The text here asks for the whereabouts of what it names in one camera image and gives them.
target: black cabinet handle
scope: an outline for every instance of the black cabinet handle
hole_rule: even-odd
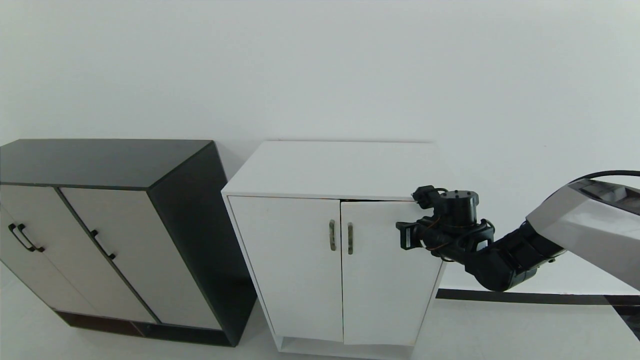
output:
[[[102,250],[103,253],[107,253],[106,251],[104,251],[104,248],[102,247],[102,245],[100,245],[100,243],[98,242],[98,239],[96,239],[96,236],[98,236],[98,230],[92,230],[91,231],[91,236],[93,236],[93,239],[95,240],[95,243],[98,244],[98,246],[100,247],[100,250]],[[107,255],[107,258],[113,260],[116,258],[116,254],[111,253],[110,255]]]
[[[31,242],[31,240],[29,240],[29,238],[28,238],[28,237],[27,237],[27,235],[24,233],[24,231],[22,231],[22,230],[25,230],[25,229],[26,229],[26,226],[25,226],[24,224],[20,224],[20,225],[18,225],[18,231],[20,231],[20,234],[22,234],[22,236],[24,237],[24,239],[25,239],[25,240],[27,240],[27,242],[28,242],[32,247],[34,247],[37,251],[44,252],[44,248],[43,248],[43,247],[36,247],[35,245],[33,245],[33,243]]]
[[[13,237],[18,240],[18,242],[20,243],[20,245],[22,245],[25,249],[27,249],[28,251],[34,252],[36,250],[36,248],[34,246],[31,247],[27,247],[21,240],[20,238],[13,232],[13,230],[15,230],[16,226],[15,224],[11,224],[8,226],[9,231],[11,231],[11,233],[13,234]]]

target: cabinet handle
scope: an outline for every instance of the cabinet handle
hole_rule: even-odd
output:
[[[335,220],[329,221],[329,246],[335,251]]]
[[[27,235],[24,233],[26,226],[24,224],[20,224],[18,225],[18,231],[20,231],[20,234],[22,234],[22,236],[24,237],[25,240],[27,240],[27,242],[29,243],[29,245],[31,245],[31,247],[33,247],[34,249],[36,249],[37,251],[40,252],[44,252],[44,248],[43,247],[36,247],[35,245],[33,245],[33,243],[31,242],[31,240],[29,240],[29,238],[27,237]]]
[[[106,251],[104,251],[104,247],[102,247],[102,245],[100,245],[100,242],[98,241],[98,238],[96,238],[96,236],[98,236],[98,230],[92,230],[91,231],[91,236],[93,236],[93,239],[95,240],[95,243],[98,244],[98,246],[100,247],[100,250],[102,250],[103,253],[107,253]],[[110,255],[107,255],[107,258],[113,260],[116,258],[116,254],[111,253]]]
[[[347,224],[347,237],[349,239],[349,255],[353,254],[353,224]]]
[[[22,245],[25,249],[27,249],[28,251],[34,252],[36,250],[36,248],[34,246],[31,247],[27,247],[21,240],[20,238],[13,232],[13,230],[15,230],[15,224],[11,224],[8,226],[9,231],[11,231],[11,233],[13,234],[13,237],[18,240],[18,242],[20,243],[20,245]]]

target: cabinet door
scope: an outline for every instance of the cabinet door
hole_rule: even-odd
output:
[[[401,249],[396,222],[428,213],[412,202],[341,206],[344,343],[414,345],[442,261],[426,250]]]
[[[339,200],[230,196],[229,202],[276,335],[342,341]]]
[[[49,307],[71,313],[98,315],[44,254],[27,249],[31,245],[17,230],[18,225],[9,212],[0,206],[2,262]]]
[[[221,329],[146,192],[61,191],[161,322]]]
[[[102,316],[154,322],[93,244],[54,188],[0,186],[3,206],[44,255]]]

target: robotic arm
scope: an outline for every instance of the robotic arm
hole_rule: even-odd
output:
[[[558,189],[522,225],[499,240],[485,219],[477,223],[478,194],[422,186],[413,193],[432,217],[397,222],[404,250],[425,248],[444,261],[465,265],[485,288],[506,291],[534,276],[538,267],[570,250],[640,290],[640,190],[592,180],[600,172]]]

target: cabinet side panel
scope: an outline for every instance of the cabinet side panel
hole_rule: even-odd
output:
[[[212,142],[148,194],[229,341],[237,345],[256,294],[220,193],[226,183]]]

